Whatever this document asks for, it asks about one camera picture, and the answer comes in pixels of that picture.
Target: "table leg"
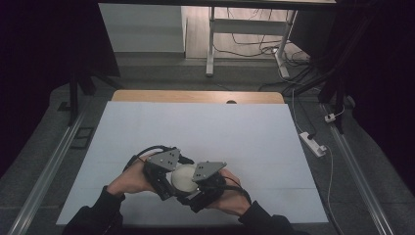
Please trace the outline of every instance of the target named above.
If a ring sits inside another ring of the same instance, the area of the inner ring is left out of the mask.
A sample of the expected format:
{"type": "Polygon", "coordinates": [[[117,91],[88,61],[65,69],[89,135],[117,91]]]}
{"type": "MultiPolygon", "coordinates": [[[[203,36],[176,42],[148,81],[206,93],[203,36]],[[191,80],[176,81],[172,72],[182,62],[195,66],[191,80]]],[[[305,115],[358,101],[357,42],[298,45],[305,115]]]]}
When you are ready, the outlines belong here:
{"type": "Polygon", "coordinates": [[[274,54],[275,60],[277,60],[278,69],[280,70],[282,78],[290,78],[290,75],[288,74],[287,68],[284,64],[283,60],[283,53],[284,48],[287,44],[288,37],[290,35],[291,28],[293,26],[294,17],[296,16],[297,11],[293,11],[287,21],[286,29],[283,35],[283,38],[281,39],[281,44],[276,53],[274,54]]]}
{"type": "Polygon", "coordinates": [[[213,36],[214,36],[214,7],[209,12],[209,37],[207,48],[207,76],[213,76],[213,36]]]}

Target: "white sphere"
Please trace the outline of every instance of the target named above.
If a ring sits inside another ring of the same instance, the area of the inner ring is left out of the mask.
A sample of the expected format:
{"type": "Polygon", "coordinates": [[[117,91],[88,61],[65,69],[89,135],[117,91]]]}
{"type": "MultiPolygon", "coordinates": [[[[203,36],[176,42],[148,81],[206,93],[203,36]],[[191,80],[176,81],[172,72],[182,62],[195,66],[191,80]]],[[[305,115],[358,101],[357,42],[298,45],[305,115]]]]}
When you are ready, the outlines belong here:
{"type": "Polygon", "coordinates": [[[178,166],[171,174],[171,184],[173,187],[186,193],[196,191],[198,184],[192,181],[195,170],[196,166],[194,164],[181,164],[178,166]]]}

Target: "hand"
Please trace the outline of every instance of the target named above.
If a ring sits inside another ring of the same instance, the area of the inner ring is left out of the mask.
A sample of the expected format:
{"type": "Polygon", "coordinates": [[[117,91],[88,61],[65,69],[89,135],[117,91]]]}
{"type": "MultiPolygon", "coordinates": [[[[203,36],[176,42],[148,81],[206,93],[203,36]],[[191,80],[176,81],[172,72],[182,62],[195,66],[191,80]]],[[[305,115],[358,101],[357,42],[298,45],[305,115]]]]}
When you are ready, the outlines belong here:
{"type": "Polygon", "coordinates": [[[143,191],[156,192],[152,185],[147,181],[143,173],[144,162],[137,159],[125,172],[117,177],[108,187],[107,192],[121,197],[124,193],[140,193],[143,191]]]}
{"type": "MultiPolygon", "coordinates": [[[[223,168],[220,171],[220,174],[225,177],[226,184],[231,186],[239,187],[241,185],[241,181],[238,177],[233,175],[231,171],[223,168]]],[[[235,190],[225,190],[225,192],[220,196],[220,198],[214,201],[212,204],[207,206],[208,209],[218,209],[225,213],[241,216],[244,214],[247,209],[250,207],[250,203],[248,199],[242,195],[242,193],[235,191],[235,190]]]]}

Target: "black sleeve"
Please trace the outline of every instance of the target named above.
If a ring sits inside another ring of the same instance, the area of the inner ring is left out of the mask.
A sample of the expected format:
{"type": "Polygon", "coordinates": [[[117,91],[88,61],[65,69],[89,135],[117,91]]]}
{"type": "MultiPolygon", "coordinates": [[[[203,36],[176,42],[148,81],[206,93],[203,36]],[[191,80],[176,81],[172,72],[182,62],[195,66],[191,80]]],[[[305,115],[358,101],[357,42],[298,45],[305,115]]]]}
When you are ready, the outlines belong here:
{"type": "Polygon", "coordinates": [[[121,228],[119,213],[124,196],[117,198],[107,192],[105,186],[92,208],[83,207],[65,227],[63,234],[113,234],[121,228]]]}
{"type": "Polygon", "coordinates": [[[283,215],[269,215],[257,201],[239,218],[253,234],[260,235],[300,235],[307,234],[295,231],[290,221],[283,215]]]}

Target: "gray bracket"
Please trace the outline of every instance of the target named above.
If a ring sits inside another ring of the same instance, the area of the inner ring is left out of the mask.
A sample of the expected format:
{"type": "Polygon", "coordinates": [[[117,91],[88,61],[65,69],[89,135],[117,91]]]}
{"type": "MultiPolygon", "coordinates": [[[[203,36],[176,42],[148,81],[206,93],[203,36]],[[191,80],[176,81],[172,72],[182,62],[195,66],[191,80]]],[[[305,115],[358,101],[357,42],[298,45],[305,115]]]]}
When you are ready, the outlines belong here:
{"type": "Polygon", "coordinates": [[[226,162],[198,163],[192,180],[198,182],[207,179],[224,167],[226,167],[226,162]]]}
{"type": "Polygon", "coordinates": [[[147,162],[163,167],[168,171],[174,171],[176,169],[177,162],[179,161],[179,157],[180,150],[174,149],[156,155],[152,155],[147,158],[147,162]]]}

